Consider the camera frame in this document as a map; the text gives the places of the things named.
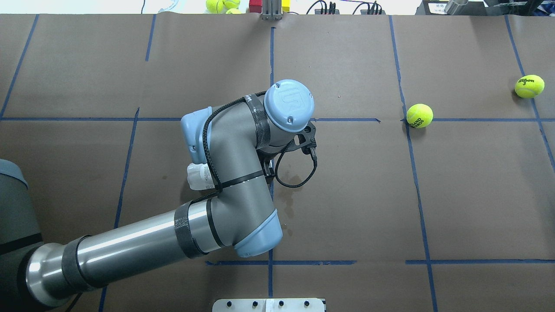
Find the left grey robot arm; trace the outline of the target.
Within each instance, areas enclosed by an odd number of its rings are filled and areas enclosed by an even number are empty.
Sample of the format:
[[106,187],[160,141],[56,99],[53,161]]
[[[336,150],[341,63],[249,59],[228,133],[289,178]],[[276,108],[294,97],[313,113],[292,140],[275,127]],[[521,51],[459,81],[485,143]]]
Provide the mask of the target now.
[[44,243],[19,166],[1,160],[1,310],[43,312],[113,282],[224,247],[253,257],[281,241],[269,184],[276,157],[301,148],[317,166],[309,89],[284,79],[267,91],[182,117],[194,175],[214,192],[174,211],[65,245]]

